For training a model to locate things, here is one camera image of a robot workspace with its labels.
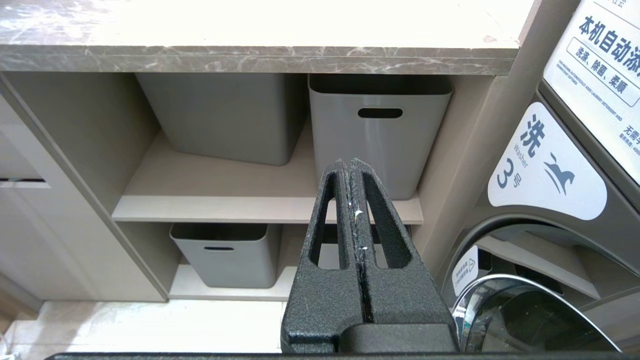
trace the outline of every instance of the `floor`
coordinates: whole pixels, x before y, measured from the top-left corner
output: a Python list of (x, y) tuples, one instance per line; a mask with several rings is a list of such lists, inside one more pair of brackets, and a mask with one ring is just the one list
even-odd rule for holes
[(46, 302), (6, 333), (22, 360), (58, 352), (280, 352), (286, 302)]

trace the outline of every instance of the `storage bin handle hole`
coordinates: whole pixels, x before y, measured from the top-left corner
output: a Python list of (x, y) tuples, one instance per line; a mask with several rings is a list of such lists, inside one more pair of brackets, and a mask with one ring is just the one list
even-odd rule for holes
[(234, 248), (226, 246), (205, 246), (206, 251), (233, 251)]
[(362, 108), (358, 116), (363, 119), (397, 119), (404, 111), (399, 108)]

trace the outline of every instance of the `washer label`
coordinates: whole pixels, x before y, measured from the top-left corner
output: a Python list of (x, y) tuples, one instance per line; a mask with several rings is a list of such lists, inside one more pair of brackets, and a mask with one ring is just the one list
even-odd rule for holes
[(478, 277), (478, 247), (472, 246), (453, 268), (451, 281), (453, 282), (453, 292), (460, 295), (465, 286)]
[(602, 178), (540, 102), (527, 108), (487, 192), (493, 206), (536, 206), (582, 220), (607, 203)]
[(640, 184), (640, 1), (581, 2), (544, 78)]

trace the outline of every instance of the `marble countertop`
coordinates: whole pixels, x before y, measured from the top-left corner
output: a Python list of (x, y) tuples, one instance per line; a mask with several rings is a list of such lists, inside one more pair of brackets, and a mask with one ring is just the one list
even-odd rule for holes
[(531, 3), (7, 0), (0, 70), (503, 75)]

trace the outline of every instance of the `small warning sticker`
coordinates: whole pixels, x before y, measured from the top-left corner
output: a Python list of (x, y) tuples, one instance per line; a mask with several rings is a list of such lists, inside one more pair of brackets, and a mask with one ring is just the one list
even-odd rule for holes
[(456, 296), (460, 295), (465, 286), (476, 279), (478, 276), (478, 247), (473, 246), (462, 256), (456, 264), (451, 274), (453, 282), (453, 291)]

